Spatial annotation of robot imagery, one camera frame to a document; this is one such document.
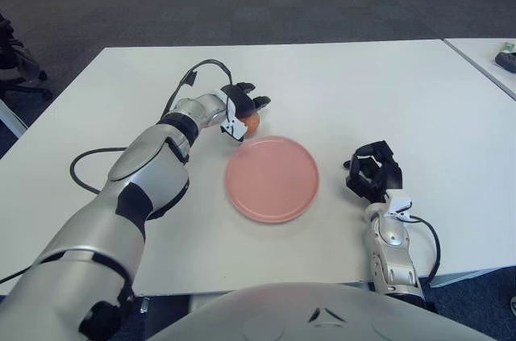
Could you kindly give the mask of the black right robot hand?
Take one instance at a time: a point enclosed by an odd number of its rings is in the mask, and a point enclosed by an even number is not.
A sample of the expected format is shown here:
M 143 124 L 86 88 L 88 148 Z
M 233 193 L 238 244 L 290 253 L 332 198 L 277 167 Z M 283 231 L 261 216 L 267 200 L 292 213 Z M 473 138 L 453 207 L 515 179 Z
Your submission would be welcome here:
M 343 168 L 347 170 L 346 186 L 370 203 L 385 203 L 388 189 L 402 188 L 402 170 L 384 140 L 357 148 Z

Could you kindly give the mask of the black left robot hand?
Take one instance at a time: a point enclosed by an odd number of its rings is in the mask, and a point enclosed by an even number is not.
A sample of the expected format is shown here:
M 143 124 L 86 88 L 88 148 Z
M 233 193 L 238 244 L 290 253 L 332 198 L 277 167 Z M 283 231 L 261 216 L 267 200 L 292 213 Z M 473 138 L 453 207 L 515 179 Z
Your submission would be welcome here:
M 223 101 L 226 106 L 221 130 L 239 142 L 243 142 L 246 137 L 256 132 L 260 125 L 258 112 L 271 102 L 267 96 L 251 98 L 249 94 L 254 89 L 255 86 L 247 82 L 225 85 L 221 88 L 225 94 Z

